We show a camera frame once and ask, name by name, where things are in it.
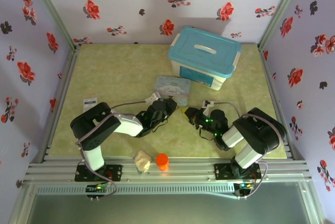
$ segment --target yellow object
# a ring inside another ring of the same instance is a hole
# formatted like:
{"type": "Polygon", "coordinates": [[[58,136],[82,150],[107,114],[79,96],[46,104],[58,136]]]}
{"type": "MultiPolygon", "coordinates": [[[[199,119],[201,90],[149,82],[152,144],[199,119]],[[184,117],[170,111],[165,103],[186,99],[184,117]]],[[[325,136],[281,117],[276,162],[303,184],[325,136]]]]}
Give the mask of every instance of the yellow object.
{"type": "Polygon", "coordinates": [[[186,116],[185,112],[187,111],[188,107],[182,108],[181,111],[183,113],[183,115],[186,117],[187,121],[188,121],[188,117],[186,116]]]}

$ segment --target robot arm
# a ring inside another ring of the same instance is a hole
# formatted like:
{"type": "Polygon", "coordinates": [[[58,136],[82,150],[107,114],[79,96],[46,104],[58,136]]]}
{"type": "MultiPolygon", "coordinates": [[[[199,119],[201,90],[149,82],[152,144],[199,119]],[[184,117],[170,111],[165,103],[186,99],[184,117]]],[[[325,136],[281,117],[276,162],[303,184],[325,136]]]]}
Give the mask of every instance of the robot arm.
{"type": "Polygon", "coordinates": [[[258,108],[239,117],[230,128],[222,110],[213,110],[210,117],[205,115],[207,108],[189,107],[183,112],[196,129],[211,132],[221,150],[227,151],[243,139],[247,141],[247,145],[231,159],[231,171],[236,178],[243,177],[255,162],[278,148],[287,134],[282,124],[258,108]]]}
{"type": "Polygon", "coordinates": [[[70,127],[78,139],[83,159],[93,171],[105,165],[101,144],[114,132],[141,138],[149,134],[175,111],[177,103],[169,99],[158,99],[137,115],[119,114],[106,103],[99,103],[76,117],[70,127]]]}

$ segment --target green table surface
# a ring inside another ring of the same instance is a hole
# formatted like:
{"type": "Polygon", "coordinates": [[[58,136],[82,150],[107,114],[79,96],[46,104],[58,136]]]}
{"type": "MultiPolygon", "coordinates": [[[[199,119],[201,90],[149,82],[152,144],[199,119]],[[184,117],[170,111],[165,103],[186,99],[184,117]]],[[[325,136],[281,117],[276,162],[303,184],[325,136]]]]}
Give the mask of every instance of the green table surface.
{"type": "MultiPolygon", "coordinates": [[[[159,44],[87,44],[83,45],[75,64],[61,115],[57,124],[49,155],[80,156],[70,128],[70,122],[83,113],[83,99],[97,97],[98,102],[115,106],[126,102],[141,101],[151,96],[156,78],[174,76],[168,57],[169,45],[159,44]]],[[[189,106],[200,108],[202,101],[232,102],[240,112],[258,107],[275,118],[273,104],[264,76],[257,47],[243,45],[233,76],[221,90],[191,84],[189,106]]],[[[137,104],[118,107],[120,113],[137,114],[148,105],[137,104]]],[[[224,110],[228,123],[237,119],[229,105],[215,108],[224,110]]],[[[190,125],[180,108],[169,122],[143,138],[113,133],[102,144],[103,156],[134,157],[144,150],[155,157],[166,153],[169,157],[232,158],[244,146],[243,140],[233,149],[219,150],[213,141],[200,138],[198,130],[190,125]]],[[[286,158],[283,145],[266,158],[286,158]]]]}

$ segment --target barcode label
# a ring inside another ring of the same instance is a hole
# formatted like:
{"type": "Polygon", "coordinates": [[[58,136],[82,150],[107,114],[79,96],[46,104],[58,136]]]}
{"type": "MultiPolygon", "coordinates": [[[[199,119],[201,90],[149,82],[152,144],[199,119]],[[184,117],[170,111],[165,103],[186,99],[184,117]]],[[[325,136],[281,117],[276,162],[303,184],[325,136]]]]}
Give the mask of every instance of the barcode label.
{"type": "Polygon", "coordinates": [[[89,109],[96,106],[97,104],[98,104],[97,97],[84,99],[84,112],[88,111],[89,109]]]}

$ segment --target floral wallpaper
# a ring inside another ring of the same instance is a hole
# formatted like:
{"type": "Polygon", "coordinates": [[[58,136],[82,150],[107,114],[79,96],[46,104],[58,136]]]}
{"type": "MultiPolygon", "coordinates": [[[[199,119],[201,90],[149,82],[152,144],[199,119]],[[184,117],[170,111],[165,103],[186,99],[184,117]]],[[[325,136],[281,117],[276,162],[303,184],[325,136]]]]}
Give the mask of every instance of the floral wallpaper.
{"type": "Polygon", "coordinates": [[[0,0],[0,222],[9,222],[28,164],[57,106],[70,52],[41,0],[0,0]]]}
{"type": "Polygon", "coordinates": [[[335,6],[292,0],[264,49],[287,128],[335,222],[335,6]]]}
{"type": "MultiPolygon", "coordinates": [[[[171,43],[185,26],[258,43],[280,0],[52,0],[75,44],[171,43]]],[[[289,20],[283,34],[289,30],[289,20]]]]}

